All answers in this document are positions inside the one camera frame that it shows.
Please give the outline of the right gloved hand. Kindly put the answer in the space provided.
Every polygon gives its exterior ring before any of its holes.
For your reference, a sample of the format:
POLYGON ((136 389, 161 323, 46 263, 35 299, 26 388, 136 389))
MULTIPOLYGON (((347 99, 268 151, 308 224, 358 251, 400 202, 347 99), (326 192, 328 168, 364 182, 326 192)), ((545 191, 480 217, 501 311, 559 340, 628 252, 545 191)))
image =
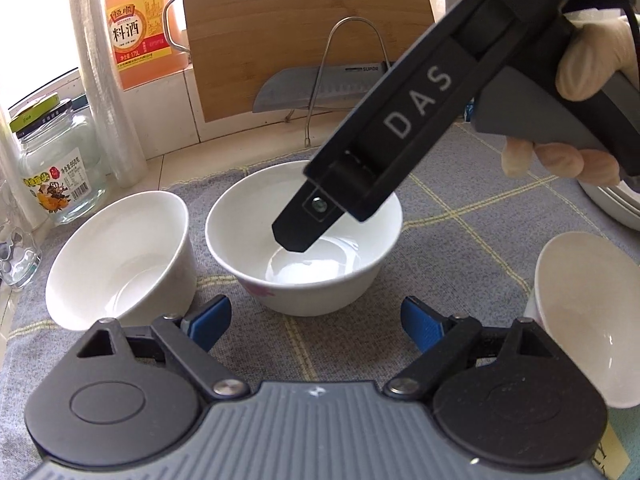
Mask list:
MULTIPOLYGON (((638 86, 638 61, 631 32, 638 18, 634 14, 632 18, 578 22, 578 34, 563 55, 555 77, 560 96, 574 102, 589 99, 617 72, 638 86)), ((620 165, 611 154, 578 150, 563 143, 535 144, 507 138, 501 153, 502 170, 510 178, 523 177, 533 158, 559 178, 575 178, 605 188, 620 183, 620 165)))

